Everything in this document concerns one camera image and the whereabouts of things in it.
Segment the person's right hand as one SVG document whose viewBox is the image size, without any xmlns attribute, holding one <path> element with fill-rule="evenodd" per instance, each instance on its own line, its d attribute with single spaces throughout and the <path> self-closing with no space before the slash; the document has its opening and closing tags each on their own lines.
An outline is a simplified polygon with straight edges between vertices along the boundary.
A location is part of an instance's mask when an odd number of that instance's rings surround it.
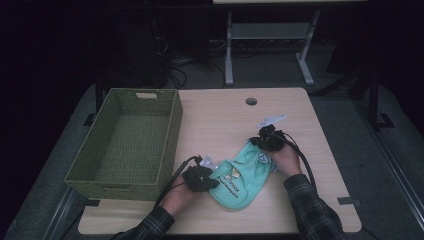
<svg viewBox="0 0 424 240">
<path fill-rule="evenodd" d="M 292 147 L 285 145 L 281 150 L 268 152 L 267 155 L 284 176 L 291 177 L 302 173 L 299 155 Z"/>
</svg>

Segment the aluminium floor rail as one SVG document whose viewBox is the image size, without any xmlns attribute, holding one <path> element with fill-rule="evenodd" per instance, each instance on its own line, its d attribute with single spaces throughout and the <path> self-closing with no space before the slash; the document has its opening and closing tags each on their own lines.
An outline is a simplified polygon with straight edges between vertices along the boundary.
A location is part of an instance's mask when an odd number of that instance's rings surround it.
<svg viewBox="0 0 424 240">
<path fill-rule="evenodd" d="M 83 213 L 83 198 L 71 187 L 64 195 L 47 225 L 42 240 L 64 240 Z"/>
<path fill-rule="evenodd" d="M 415 189 L 411 185 L 409 179 L 393 155 L 393 152 L 387 145 L 383 135 L 381 134 L 380 128 L 375 127 L 368 119 L 368 113 L 364 104 L 358 101 L 354 101 L 353 105 L 359 113 L 361 119 L 364 121 L 368 131 L 370 132 L 370 135 L 377 144 L 379 151 L 383 155 L 388 165 L 389 172 L 397 184 L 398 189 L 402 193 L 408 207 L 410 208 L 410 211 L 424 232 L 424 203 L 417 195 Z"/>
</svg>

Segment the grey tape strip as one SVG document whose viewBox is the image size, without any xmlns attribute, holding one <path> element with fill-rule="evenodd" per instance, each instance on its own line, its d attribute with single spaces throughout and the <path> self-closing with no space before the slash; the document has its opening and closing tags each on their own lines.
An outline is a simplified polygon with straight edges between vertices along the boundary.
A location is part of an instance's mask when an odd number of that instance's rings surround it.
<svg viewBox="0 0 424 240">
<path fill-rule="evenodd" d="M 339 205 L 362 206 L 362 202 L 359 199 L 354 199 L 352 197 L 338 197 L 337 200 Z"/>
</svg>

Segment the person's left hand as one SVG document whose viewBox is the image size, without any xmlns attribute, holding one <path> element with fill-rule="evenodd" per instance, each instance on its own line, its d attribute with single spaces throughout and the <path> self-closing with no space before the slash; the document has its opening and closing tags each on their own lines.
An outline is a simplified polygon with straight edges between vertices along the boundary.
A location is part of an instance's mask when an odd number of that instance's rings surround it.
<svg viewBox="0 0 424 240">
<path fill-rule="evenodd" d="M 160 206 L 175 217 L 198 200 L 201 195 L 201 192 L 191 191 L 185 184 L 183 177 L 178 176 L 172 184 L 171 190 L 164 196 Z"/>
</svg>

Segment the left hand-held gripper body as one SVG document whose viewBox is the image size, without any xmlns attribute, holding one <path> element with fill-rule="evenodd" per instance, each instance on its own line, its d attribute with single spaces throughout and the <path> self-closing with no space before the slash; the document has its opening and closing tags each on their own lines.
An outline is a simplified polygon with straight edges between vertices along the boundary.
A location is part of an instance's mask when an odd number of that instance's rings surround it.
<svg viewBox="0 0 424 240">
<path fill-rule="evenodd" d="M 205 157 L 196 156 L 194 161 L 196 165 L 188 167 L 182 174 L 183 179 L 193 192 L 209 191 L 207 181 L 212 179 L 211 175 L 218 169 L 218 166 L 214 164 L 210 154 Z"/>
</svg>

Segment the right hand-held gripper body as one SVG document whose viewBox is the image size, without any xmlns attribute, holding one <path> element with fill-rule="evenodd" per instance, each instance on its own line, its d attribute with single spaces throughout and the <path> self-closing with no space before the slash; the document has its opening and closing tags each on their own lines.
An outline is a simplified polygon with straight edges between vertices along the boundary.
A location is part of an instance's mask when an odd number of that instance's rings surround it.
<svg viewBox="0 0 424 240">
<path fill-rule="evenodd" d="M 259 129 L 258 137 L 262 141 L 261 145 L 258 146 L 260 149 L 274 152 L 283 148 L 286 138 L 284 133 L 281 130 L 277 130 L 274 124 L 285 118 L 286 116 L 284 114 L 269 116 L 265 117 L 262 122 L 256 125 Z"/>
</svg>

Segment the mint green baby garment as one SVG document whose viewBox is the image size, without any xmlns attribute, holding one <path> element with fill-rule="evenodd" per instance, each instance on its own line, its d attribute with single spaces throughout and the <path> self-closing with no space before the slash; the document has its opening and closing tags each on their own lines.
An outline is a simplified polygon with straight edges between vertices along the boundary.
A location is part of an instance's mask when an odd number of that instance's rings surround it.
<svg viewBox="0 0 424 240">
<path fill-rule="evenodd" d="M 247 141 L 230 160 L 222 160 L 210 178 L 218 186 L 209 191 L 221 206 L 231 210 L 246 208 L 263 188 L 269 174 L 276 169 L 274 161 L 258 146 Z"/>
</svg>

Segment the green woven basket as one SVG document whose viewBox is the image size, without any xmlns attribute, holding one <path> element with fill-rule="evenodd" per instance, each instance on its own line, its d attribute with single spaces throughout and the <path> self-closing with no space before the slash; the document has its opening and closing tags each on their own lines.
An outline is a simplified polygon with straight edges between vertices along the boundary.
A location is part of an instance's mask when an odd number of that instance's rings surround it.
<svg viewBox="0 0 424 240">
<path fill-rule="evenodd" d="M 111 89 L 65 182 L 88 198 L 156 200 L 173 174 L 182 116 L 175 89 Z"/>
</svg>

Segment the black metal stand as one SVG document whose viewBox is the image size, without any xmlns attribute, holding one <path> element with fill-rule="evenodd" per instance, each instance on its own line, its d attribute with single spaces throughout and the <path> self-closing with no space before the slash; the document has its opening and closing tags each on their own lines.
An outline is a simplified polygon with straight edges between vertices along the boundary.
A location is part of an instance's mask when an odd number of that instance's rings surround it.
<svg viewBox="0 0 424 240">
<path fill-rule="evenodd" d="M 378 111 L 379 103 L 379 79 L 374 72 L 370 74 L 369 98 L 368 98 L 368 122 L 375 131 L 382 128 L 394 128 L 394 124 L 386 113 Z"/>
<path fill-rule="evenodd" d="M 95 117 L 97 115 L 97 113 L 100 111 L 100 108 L 103 104 L 103 99 L 104 99 L 104 89 L 102 86 L 102 82 L 103 82 L 103 77 L 101 75 L 99 75 L 96 78 L 95 84 L 94 84 L 94 89 L 95 89 L 95 112 L 94 113 L 90 113 L 87 117 L 86 120 L 84 122 L 84 126 L 91 126 L 94 123 Z"/>
</svg>

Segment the grey metal stand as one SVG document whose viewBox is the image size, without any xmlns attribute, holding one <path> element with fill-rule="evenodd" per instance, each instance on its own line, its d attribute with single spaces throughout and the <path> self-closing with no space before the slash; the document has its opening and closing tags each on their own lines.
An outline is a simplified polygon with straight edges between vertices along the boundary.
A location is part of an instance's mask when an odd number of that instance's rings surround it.
<svg viewBox="0 0 424 240">
<path fill-rule="evenodd" d="M 306 62 L 316 25 L 320 16 L 314 11 L 309 22 L 295 23 L 235 23 L 232 13 L 227 14 L 226 54 L 225 54 L 225 85 L 234 84 L 232 64 L 232 42 L 234 40 L 303 40 L 300 52 L 295 54 L 297 64 L 307 86 L 315 84 Z"/>
</svg>

